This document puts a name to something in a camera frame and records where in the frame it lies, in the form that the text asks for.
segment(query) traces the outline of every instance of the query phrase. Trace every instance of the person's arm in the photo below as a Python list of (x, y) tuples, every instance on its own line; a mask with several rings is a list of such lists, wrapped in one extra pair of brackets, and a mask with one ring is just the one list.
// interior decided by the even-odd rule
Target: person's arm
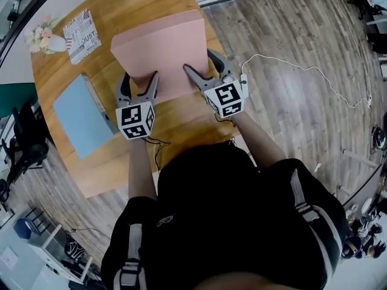
[(136, 196), (157, 199), (146, 141), (141, 138), (129, 141), (128, 187), (129, 199)]
[(286, 159), (281, 148), (246, 112), (233, 115), (232, 120), (238, 126), (243, 140), (246, 142), (258, 167), (265, 170), (274, 163)]

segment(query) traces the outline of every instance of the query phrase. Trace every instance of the black chair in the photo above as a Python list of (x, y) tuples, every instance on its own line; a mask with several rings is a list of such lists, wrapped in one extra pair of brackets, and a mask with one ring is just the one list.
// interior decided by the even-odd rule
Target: black chair
[[(11, 139), (9, 148), (5, 141), (1, 140), (1, 146), (11, 161), (7, 180), (0, 179), (0, 201), (3, 203), (8, 199), (10, 185), (28, 169), (42, 169), (42, 162), (48, 153), (44, 119), (36, 119), (28, 103), (23, 105), (20, 113), (13, 108), (12, 114), (15, 119), (15, 137)], [(20, 153), (20, 158), (16, 160), (16, 155)]]

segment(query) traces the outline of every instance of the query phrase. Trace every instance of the chair wheel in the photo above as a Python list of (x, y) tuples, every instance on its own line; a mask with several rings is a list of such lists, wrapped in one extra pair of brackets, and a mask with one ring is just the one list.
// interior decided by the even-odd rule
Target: chair wheel
[(4, 192), (7, 188), (7, 181), (4, 179), (0, 179), (0, 192)]

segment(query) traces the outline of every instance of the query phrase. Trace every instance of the white vase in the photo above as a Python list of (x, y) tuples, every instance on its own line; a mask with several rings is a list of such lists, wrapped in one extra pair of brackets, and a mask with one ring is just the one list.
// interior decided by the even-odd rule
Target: white vase
[(50, 37), (50, 41), (48, 42), (47, 49), (51, 51), (65, 51), (66, 48), (66, 40), (61, 36), (56, 36), (52, 34)]

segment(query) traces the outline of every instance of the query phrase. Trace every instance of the wooden table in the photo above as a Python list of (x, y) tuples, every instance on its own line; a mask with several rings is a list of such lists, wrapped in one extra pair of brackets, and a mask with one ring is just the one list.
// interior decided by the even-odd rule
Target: wooden table
[[(56, 117), (53, 102), (80, 73), (85, 73), (117, 123), (114, 92), (124, 70), (110, 52), (112, 37), (154, 19), (199, 7), (195, 0), (86, 0), (59, 22), (54, 34), (63, 36), (64, 25), (86, 8), (91, 11), (102, 46), (78, 65), (71, 64), (67, 52), (37, 53), (31, 59), (39, 103), (51, 136), (71, 176), (88, 198), (127, 185), (128, 142), (118, 133), (104, 146), (79, 159)], [(224, 53), (207, 19), (205, 23), (207, 46)], [(215, 73), (211, 65), (210, 75)], [(230, 123), (215, 120), (199, 92), (157, 105), (156, 115), (152, 137), (172, 143), (158, 154), (161, 167), (190, 147), (224, 141), (238, 132)], [(153, 145), (148, 144), (148, 152), (153, 160)]]

